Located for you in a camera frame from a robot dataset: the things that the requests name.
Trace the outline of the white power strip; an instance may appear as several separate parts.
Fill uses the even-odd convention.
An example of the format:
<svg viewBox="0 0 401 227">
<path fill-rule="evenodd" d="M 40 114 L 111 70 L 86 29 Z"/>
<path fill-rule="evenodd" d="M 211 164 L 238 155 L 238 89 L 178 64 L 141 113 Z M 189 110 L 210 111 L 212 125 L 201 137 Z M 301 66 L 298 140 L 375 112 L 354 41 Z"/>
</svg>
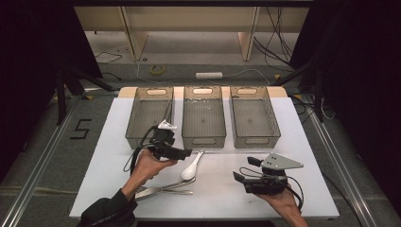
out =
<svg viewBox="0 0 401 227">
<path fill-rule="evenodd" d="M 221 72 L 203 72 L 196 73 L 196 79 L 222 79 L 223 74 Z"/>
</svg>

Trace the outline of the aluminium floor rail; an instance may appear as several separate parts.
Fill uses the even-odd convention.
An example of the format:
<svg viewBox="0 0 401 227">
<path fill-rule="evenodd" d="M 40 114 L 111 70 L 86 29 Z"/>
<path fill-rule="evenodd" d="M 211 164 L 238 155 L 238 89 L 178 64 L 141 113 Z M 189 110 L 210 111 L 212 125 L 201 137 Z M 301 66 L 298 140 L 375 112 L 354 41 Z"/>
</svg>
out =
<svg viewBox="0 0 401 227">
<path fill-rule="evenodd" d="M 372 215 L 368 203 L 366 202 L 366 200 L 364 200 L 361 192 L 357 188 L 356 181 L 352 177 L 349 169 L 341 158 L 340 153 L 333 139 L 331 138 L 327 127 L 323 123 L 324 111 L 322 99 L 318 96 L 315 96 L 315 98 L 312 99 L 311 95 L 304 95 L 304 99 L 305 102 L 313 102 L 314 108 L 311 111 L 311 121 L 323 142 L 326 153 L 331 160 L 331 163 L 335 168 L 338 177 L 340 178 L 340 182 L 344 188 L 345 193 L 348 196 L 348 201 L 355 211 L 357 218 L 359 219 L 360 226 L 377 227 L 377 223 Z"/>
<path fill-rule="evenodd" d="M 66 114 L 62 122 L 56 127 L 52 136 L 50 137 L 46 147 L 39 158 L 38 163 L 34 166 L 30 172 L 23 187 L 19 190 L 16 199 L 11 205 L 10 209 L 5 216 L 5 219 L 1 222 L 1 227 L 16 227 L 23 213 L 25 212 L 27 205 L 32 198 L 35 189 L 37 188 L 53 154 L 55 153 L 61 138 L 67 129 L 71 120 L 72 114 L 74 113 L 77 105 L 80 103 L 80 96 L 73 96 L 69 102 L 69 106 L 66 109 Z"/>
</svg>

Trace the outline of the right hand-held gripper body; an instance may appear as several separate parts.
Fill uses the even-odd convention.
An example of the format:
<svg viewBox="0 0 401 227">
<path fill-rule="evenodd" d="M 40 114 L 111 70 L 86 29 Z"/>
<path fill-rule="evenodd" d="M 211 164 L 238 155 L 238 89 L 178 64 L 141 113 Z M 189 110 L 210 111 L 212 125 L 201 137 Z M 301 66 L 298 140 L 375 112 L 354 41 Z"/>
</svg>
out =
<svg viewBox="0 0 401 227">
<path fill-rule="evenodd" d="M 302 168 L 302 163 L 282 155 L 271 153 L 261 160 L 262 174 L 255 179 L 245 179 L 244 187 L 247 193 L 280 194 L 288 185 L 287 169 Z"/>
</svg>

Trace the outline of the white ceramic spoon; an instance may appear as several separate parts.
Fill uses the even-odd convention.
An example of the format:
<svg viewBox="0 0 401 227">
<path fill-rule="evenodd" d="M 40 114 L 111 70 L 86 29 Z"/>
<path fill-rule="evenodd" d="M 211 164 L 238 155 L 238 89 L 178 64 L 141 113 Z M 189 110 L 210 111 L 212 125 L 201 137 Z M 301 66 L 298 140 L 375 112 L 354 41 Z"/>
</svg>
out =
<svg viewBox="0 0 401 227">
<path fill-rule="evenodd" d="M 203 154 L 204 150 L 198 152 L 193 162 L 186 169 L 182 171 L 181 177 L 183 180 L 188 181 L 195 177 L 197 172 L 198 162 Z"/>
</svg>

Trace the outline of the person's right hand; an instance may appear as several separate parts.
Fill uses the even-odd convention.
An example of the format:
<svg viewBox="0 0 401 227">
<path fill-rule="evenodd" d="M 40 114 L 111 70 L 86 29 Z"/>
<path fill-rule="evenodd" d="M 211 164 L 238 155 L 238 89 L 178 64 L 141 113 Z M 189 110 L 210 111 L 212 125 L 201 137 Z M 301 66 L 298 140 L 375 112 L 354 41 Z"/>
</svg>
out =
<svg viewBox="0 0 401 227">
<path fill-rule="evenodd" d="M 256 197 L 266 201 L 282 218 L 290 219 L 299 215 L 294 196 L 288 189 L 277 195 L 256 194 Z"/>
</svg>

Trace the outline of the black metal stand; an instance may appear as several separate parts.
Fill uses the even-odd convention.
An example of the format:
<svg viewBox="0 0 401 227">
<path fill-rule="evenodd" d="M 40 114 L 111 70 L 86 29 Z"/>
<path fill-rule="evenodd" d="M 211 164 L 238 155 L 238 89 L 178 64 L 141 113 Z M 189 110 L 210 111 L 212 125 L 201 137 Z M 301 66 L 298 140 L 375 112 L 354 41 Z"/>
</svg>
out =
<svg viewBox="0 0 401 227">
<path fill-rule="evenodd" d="M 301 77 L 301 81 L 298 85 L 298 89 L 303 92 L 312 92 L 314 99 L 315 115 L 318 119 L 323 122 L 323 111 L 322 111 L 322 97 L 323 97 L 323 76 L 322 72 L 315 61 L 309 61 L 304 66 L 301 66 L 294 72 L 290 73 L 283 79 L 273 83 L 273 86 L 281 86 Z"/>
<path fill-rule="evenodd" d="M 59 72 L 56 75 L 56 91 L 58 98 L 58 122 L 60 125 L 64 118 L 66 117 L 67 109 L 65 102 L 65 87 L 71 92 L 73 96 L 82 96 L 84 93 L 84 88 L 82 84 L 79 82 L 80 79 L 85 79 L 97 87 L 108 91 L 113 92 L 116 91 L 116 88 L 113 86 L 100 81 L 99 79 L 91 76 L 90 74 L 78 69 L 74 66 L 62 65 L 59 69 Z"/>
</svg>

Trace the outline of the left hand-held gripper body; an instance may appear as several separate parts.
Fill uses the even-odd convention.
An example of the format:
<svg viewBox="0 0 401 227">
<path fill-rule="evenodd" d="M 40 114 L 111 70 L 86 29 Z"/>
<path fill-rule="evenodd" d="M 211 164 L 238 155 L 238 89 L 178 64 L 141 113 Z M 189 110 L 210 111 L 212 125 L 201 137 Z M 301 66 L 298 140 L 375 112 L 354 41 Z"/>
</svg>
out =
<svg viewBox="0 0 401 227">
<path fill-rule="evenodd" d="M 176 130 L 177 127 L 168 123 L 164 119 L 159 125 L 152 126 L 150 129 L 153 131 L 153 134 L 149 139 L 152 144 L 150 151 L 153 156 L 158 160 L 162 157 L 178 160 L 179 156 L 172 147 L 175 142 L 175 133 L 173 131 Z"/>
</svg>

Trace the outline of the person's left hand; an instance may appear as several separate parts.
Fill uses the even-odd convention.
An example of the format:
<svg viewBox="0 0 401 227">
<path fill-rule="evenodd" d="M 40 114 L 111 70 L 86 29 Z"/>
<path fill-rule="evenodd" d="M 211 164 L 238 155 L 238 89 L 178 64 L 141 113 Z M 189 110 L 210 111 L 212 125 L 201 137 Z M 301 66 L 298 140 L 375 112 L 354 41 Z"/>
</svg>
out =
<svg viewBox="0 0 401 227">
<path fill-rule="evenodd" d="M 143 185 L 147 180 L 156 176 L 166 167 L 174 166 L 177 160 L 158 160 L 148 149 L 143 149 L 138 157 L 136 167 L 131 174 L 131 178 L 137 185 Z"/>
</svg>

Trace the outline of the clear grey plastic bin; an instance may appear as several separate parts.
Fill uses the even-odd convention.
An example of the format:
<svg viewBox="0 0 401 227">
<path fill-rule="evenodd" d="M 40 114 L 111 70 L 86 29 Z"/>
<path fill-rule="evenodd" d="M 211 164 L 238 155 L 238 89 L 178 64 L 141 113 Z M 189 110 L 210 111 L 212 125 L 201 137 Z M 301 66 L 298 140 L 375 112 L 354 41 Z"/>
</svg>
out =
<svg viewBox="0 0 401 227">
<path fill-rule="evenodd" d="M 146 132 L 164 120 L 166 104 L 174 100 L 173 87 L 138 87 L 135 92 L 126 139 L 136 149 Z"/>
<path fill-rule="evenodd" d="M 230 88 L 235 148 L 274 148 L 281 137 L 268 89 L 263 86 Z"/>
<path fill-rule="evenodd" d="M 226 126 L 220 86 L 185 86 L 182 138 L 185 148 L 223 148 Z"/>
</svg>

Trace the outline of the black curtain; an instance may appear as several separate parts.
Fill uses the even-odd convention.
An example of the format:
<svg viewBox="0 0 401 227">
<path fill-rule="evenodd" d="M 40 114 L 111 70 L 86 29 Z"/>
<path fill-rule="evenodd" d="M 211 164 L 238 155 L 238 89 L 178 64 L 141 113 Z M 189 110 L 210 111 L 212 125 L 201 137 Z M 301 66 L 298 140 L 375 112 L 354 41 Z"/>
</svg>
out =
<svg viewBox="0 0 401 227">
<path fill-rule="evenodd" d="M 401 0 L 312 0 L 291 64 L 324 37 L 323 95 L 401 216 Z"/>
<path fill-rule="evenodd" d="M 0 182 L 73 66 L 101 76 L 70 0 L 0 0 Z"/>
</svg>

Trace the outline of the light wooden desk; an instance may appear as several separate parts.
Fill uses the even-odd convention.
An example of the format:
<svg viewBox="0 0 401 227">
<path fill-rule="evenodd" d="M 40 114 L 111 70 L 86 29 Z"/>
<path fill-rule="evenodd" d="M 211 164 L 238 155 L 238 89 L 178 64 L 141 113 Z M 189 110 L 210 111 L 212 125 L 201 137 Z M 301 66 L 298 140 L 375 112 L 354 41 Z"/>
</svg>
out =
<svg viewBox="0 0 401 227">
<path fill-rule="evenodd" d="M 131 58 L 143 53 L 151 31 L 235 32 L 242 59 L 251 58 L 257 32 L 272 32 L 273 20 L 285 33 L 299 32 L 307 8 L 293 7 L 76 7 L 86 31 L 123 31 Z"/>
</svg>

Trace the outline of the white table sheet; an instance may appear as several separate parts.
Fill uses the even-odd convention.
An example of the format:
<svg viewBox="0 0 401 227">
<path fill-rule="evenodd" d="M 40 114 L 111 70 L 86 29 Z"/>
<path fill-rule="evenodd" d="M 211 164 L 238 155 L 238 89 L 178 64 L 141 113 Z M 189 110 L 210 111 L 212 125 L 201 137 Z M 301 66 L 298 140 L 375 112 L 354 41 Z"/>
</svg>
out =
<svg viewBox="0 0 401 227">
<path fill-rule="evenodd" d="M 88 170 L 84 176 L 70 216 L 81 213 L 100 198 L 109 198 L 129 178 L 123 170 L 131 156 L 125 138 L 130 118 L 131 98 L 116 98 L 107 116 Z M 294 106 L 288 97 L 271 100 L 281 131 L 271 150 L 236 149 L 228 135 L 223 149 L 208 150 L 199 161 L 196 181 L 186 188 L 191 195 L 155 193 L 138 202 L 134 214 L 140 220 L 151 219 L 265 219 L 276 212 L 265 201 L 245 192 L 233 173 L 248 164 L 249 156 L 266 158 L 274 152 L 304 166 L 289 169 L 288 176 L 297 182 L 291 187 L 305 196 L 302 215 L 306 218 L 336 218 L 339 211 L 324 182 L 315 156 L 306 139 Z"/>
</svg>

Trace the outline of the yellow tape roll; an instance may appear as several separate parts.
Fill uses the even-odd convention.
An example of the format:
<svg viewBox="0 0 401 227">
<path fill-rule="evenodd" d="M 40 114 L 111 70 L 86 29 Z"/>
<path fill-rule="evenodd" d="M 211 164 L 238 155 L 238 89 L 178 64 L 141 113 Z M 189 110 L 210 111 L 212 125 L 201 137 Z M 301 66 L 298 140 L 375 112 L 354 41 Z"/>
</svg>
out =
<svg viewBox="0 0 401 227">
<path fill-rule="evenodd" d="M 149 72 L 153 75 L 153 76 L 160 76 L 164 73 L 165 71 L 165 67 L 163 65 L 152 65 L 149 69 Z"/>
</svg>

